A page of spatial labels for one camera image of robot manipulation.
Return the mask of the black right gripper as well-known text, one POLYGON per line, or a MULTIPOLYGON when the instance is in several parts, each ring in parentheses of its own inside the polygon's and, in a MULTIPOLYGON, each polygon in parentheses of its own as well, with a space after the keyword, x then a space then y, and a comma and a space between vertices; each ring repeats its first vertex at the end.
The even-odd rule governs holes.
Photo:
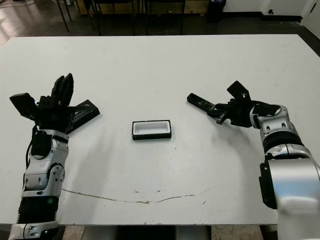
POLYGON ((255 101, 239 101, 231 98, 228 103, 217 103, 215 110, 208 111, 207 115, 215 119, 216 123, 222 125, 226 119, 238 127, 252 127, 250 112, 255 105, 255 101))

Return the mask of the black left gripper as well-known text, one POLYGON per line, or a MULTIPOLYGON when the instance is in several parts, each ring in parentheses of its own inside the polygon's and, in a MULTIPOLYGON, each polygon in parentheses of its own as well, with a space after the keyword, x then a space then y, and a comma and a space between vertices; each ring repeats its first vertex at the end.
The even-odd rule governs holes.
POLYGON ((73 75, 59 77, 51 96, 41 96, 35 124, 42 130, 56 130, 67 134, 73 128, 73 110, 69 107, 74 92, 73 75))

